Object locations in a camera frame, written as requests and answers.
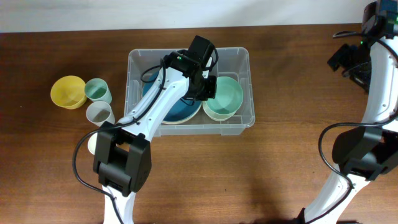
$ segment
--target white wall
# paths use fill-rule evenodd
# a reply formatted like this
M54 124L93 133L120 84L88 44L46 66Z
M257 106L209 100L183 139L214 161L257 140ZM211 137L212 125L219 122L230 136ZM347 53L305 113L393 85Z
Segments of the white wall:
M361 22L372 0L0 0L1 32Z

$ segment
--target gray plastic bin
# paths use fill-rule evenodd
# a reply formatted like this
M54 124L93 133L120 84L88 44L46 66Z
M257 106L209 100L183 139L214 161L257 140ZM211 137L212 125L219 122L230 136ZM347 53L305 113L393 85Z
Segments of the gray plastic bin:
M141 73L150 67L158 65L160 58L170 54L171 51L177 50L180 49L135 49L130 52L124 115L131 111L142 98L144 83L140 80ZM231 77L239 82L244 93L240 109L230 119L219 122L210 119L201 108L191 120L183 124L161 124L155 136L187 134L239 135L245 128L249 128L254 124L256 117L254 115L248 51L242 47L217 48L217 51L220 58L210 75Z

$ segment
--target blue bowl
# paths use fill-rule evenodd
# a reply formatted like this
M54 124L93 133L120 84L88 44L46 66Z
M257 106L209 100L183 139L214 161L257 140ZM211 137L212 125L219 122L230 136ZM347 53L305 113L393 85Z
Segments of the blue bowl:
M149 79L153 80L155 77L157 77L159 72L154 73ZM142 96L145 96L145 94L149 91L153 83L146 83L144 85L144 88L142 90ZM189 117L194 115L195 113L198 112L201 106L201 101L195 101L195 103L192 104L192 100L184 100L188 105L186 105L184 102L181 100L178 100L173 107L170 109L169 113L167 113L166 117L163 119L164 123L170 123L170 124L179 124L188 121Z

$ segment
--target wooden table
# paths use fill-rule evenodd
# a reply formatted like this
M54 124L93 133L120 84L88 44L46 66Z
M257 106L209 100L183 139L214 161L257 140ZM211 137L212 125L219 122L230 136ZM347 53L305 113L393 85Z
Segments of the wooden table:
M0 223L101 223L104 197L72 173L77 141L95 128L89 101L55 106L52 84L65 75L105 79L123 115L132 49L184 48L198 34L217 47L249 50L256 123L240 136L162 136L152 172L134 206L136 223L270 223L293 218L318 195L328 168L317 151L322 129L361 121L367 95L326 61L359 25L111 30L0 34ZM324 141L330 158L336 135ZM83 179L100 186L86 146ZM351 202L342 220L396 223L398 170Z

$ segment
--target mint green bowl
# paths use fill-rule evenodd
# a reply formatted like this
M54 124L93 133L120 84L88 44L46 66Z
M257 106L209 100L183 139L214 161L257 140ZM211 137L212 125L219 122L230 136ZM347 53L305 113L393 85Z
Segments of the mint green bowl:
M218 77L216 98L203 102L203 110L215 121L225 121L241 107L243 90L233 78Z

